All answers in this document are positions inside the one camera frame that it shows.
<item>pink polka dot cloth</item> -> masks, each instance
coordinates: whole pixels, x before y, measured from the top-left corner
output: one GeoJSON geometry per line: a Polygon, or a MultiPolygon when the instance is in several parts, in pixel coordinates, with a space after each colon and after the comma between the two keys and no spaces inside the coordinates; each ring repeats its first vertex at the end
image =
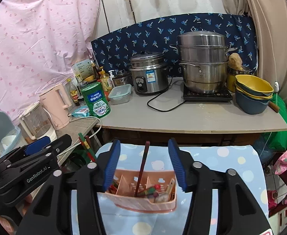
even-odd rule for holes
{"type": "Polygon", "coordinates": [[[100,0],[0,3],[0,110],[12,120],[92,53],[100,0]]]}

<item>black power cord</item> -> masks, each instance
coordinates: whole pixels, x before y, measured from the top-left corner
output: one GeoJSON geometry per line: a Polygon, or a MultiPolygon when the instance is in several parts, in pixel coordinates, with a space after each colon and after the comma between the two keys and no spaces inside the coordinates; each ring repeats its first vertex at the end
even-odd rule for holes
{"type": "Polygon", "coordinates": [[[161,94],[164,94],[167,90],[169,90],[169,89],[170,89],[171,84],[172,84],[173,77],[174,77],[174,76],[172,76],[172,78],[171,78],[171,81],[170,81],[169,85],[167,86],[167,88],[165,88],[165,90],[164,90],[164,91],[162,91],[162,92],[161,92],[161,93],[159,93],[157,96],[153,97],[152,99],[150,99],[150,100],[147,102],[147,106],[148,106],[149,108],[154,109],[154,110],[156,110],[156,111],[160,111],[160,112],[169,112],[169,111],[172,111],[172,110],[176,109],[177,107],[179,107],[180,105],[182,105],[182,104],[184,104],[184,103],[185,103],[185,100],[184,100],[184,101],[183,101],[183,102],[181,102],[179,105],[177,105],[177,106],[175,106],[174,108],[171,108],[171,109],[169,109],[169,110],[159,110],[159,109],[154,108],[154,107],[152,107],[151,105],[149,105],[149,102],[151,102],[152,100],[154,100],[154,99],[158,98],[161,94]]]}

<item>green plastic bag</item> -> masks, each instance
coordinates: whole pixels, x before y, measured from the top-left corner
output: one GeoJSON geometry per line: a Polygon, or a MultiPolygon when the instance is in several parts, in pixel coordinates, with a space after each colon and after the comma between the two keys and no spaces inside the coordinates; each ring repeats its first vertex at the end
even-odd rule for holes
{"type": "MultiPolygon", "coordinates": [[[[279,95],[274,94],[273,98],[271,99],[271,102],[276,104],[276,97],[277,97],[277,105],[280,107],[279,114],[287,123],[287,109],[285,102],[282,100],[282,98],[279,95]]],[[[287,150],[287,131],[272,132],[272,133],[265,132],[262,134],[265,141],[268,139],[270,134],[271,137],[268,140],[267,146],[271,149],[275,149],[280,152],[285,152],[287,150]]]]}

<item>yellow container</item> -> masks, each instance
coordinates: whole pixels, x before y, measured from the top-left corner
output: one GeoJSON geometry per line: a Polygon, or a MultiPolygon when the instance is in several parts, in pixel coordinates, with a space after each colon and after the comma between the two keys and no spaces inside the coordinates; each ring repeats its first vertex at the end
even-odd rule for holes
{"type": "Polygon", "coordinates": [[[273,92],[273,88],[269,82],[260,79],[253,75],[236,75],[237,81],[240,84],[245,85],[246,87],[260,93],[271,93],[273,92]]]}
{"type": "Polygon", "coordinates": [[[250,69],[248,67],[243,67],[243,70],[235,70],[233,68],[227,67],[227,80],[226,80],[226,87],[228,90],[235,93],[235,81],[236,75],[240,74],[249,74],[250,69]]]}
{"type": "Polygon", "coordinates": [[[235,93],[235,75],[232,75],[231,73],[227,73],[227,80],[226,80],[226,87],[228,90],[232,91],[235,93]]]}
{"type": "Polygon", "coordinates": [[[85,78],[84,79],[86,82],[92,82],[93,80],[94,80],[94,75],[91,75],[91,76],[89,76],[89,77],[87,77],[87,78],[85,78]]]}
{"type": "Polygon", "coordinates": [[[252,99],[256,99],[256,100],[269,100],[269,99],[272,99],[272,96],[273,95],[270,95],[270,96],[254,96],[254,95],[251,95],[250,93],[247,93],[245,90],[241,89],[236,83],[235,83],[235,87],[236,89],[242,93],[242,94],[245,94],[247,95],[248,97],[252,98],[252,99]]]}

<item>blue bowl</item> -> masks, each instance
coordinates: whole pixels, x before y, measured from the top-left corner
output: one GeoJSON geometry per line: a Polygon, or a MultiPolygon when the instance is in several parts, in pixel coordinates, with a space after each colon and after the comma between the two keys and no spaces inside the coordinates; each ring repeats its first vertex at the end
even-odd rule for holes
{"type": "Polygon", "coordinates": [[[263,96],[270,96],[272,94],[272,92],[271,93],[262,93],[262,92],[254,91],[254,90],[246,87],[245,85],[239,83],[238,81],[236,81],[236,84],[238,85],[239,88],[241,88],[242,90],[244,90],[245,92],[247,92],[253,96],[263,97],[263,96]]]}
{"type": "Polygon", "coordinates": [[[260,114],[265,111],[270,101],[251,99],[250,97],[238,92],[237,90],[235,91],[235,98],[239,107],[244,112],[251,115],[260,114]]]}

